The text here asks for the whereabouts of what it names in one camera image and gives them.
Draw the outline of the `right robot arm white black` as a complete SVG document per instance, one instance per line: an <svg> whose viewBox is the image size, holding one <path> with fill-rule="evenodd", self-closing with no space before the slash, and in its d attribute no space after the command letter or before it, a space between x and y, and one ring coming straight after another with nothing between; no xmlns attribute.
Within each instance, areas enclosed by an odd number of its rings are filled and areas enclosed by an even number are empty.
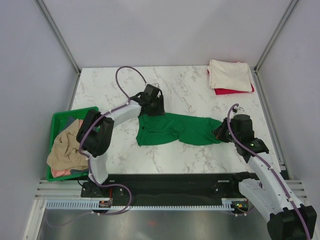
<svg viewBox="0 0 320 240"><path fill-rule="evenodd" d="M213 130L224 143L233 143L236 152L254 170L258 180L236 179L229 184L235 197L245 196L264 217L273 240L310 240L314 236L317 213L294 194L275 169L269 149L255 137L253 123L247 114L226 117Z"/></svg>

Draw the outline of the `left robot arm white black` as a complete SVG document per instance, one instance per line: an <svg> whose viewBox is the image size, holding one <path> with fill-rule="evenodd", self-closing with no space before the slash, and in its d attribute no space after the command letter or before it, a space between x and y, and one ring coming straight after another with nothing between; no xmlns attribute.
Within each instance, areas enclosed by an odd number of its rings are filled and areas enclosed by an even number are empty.
<svg viewBox="0 0 320 240"><path fill-rule="evenodd" d="M113 130L118 125L139 116L163 116L164 96L156 86L147 84L144 91L127 97L127 101L119 106L101 113L89 110L77 133L78 153L85 156L88 175L93 181L92 191L99 197L106 196L110 185L106 182L106 152L110 147Z"/></svg>

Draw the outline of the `green t shirt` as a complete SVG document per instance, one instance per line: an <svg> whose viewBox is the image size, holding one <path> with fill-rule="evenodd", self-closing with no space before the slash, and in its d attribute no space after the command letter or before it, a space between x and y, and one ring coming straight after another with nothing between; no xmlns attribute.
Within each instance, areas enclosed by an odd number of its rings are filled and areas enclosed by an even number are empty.
<svg viewBox="0 0 320 240"><path fill-rule="evenodd" d="M159 116L141 115L136 141L139 146L164 145L174 141L194 146L220 144L213 131L222 122L210 117L166 113Z"/></svg>

